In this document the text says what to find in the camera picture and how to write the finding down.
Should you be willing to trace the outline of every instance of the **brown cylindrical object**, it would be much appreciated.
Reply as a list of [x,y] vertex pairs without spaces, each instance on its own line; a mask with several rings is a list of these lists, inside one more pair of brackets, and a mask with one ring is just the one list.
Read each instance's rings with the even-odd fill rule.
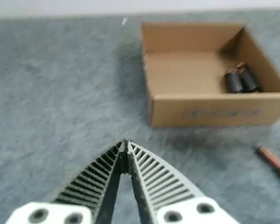
[[280,168],[280,160],[274,156],[270,150],[267,148],[260,146],[256,152],[261,155],[262,158],[264,158],[272,167],[274,168]]
[[256,153],[266,160],[274,168],[274,171],[280,176],[280,160],[274,156],[270,150],[261,146],[256,149]]

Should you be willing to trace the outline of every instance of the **open cardboard box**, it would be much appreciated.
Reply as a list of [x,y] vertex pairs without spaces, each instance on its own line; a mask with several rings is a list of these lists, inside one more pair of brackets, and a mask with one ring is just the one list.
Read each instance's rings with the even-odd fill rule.
[[[241,24],[143,23],[150,125],[236,126],[280,118],[280,77]],[[248,64],[261,93],[227,93],[223,76]]]

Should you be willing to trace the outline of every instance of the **black cylindrical object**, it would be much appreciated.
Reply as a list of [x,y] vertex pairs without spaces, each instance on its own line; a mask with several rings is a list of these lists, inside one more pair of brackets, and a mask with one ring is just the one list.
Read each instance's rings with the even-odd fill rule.
[[239,75],[236,71],[233,73],[231,72],[226,73],[224,79],[225,79],[226,89],[229,93],[243,92],[244,88],[242,86]]
[[242,82],[244,92],[261,92],[259,80],[247,66],[239,72],[239,77]]

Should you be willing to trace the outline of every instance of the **white wall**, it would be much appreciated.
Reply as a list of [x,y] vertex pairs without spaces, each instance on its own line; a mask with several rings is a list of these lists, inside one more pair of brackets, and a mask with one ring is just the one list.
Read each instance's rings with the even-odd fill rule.
[[0,17],[280,7],[280,0],[0,0]]

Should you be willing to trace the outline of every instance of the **gray carpet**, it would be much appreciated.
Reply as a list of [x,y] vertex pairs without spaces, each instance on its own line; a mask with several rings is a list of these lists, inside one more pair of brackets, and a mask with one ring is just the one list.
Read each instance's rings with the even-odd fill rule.
[[[0,21],[0,224],[118,139],[167,160],[239,222],[280,224],[280,179],[251,150],[280,156],[272,127],[147,126],[142,21],[241,21],[280,70],[280,11]],[[113,223],[139,223],[124,175]]]

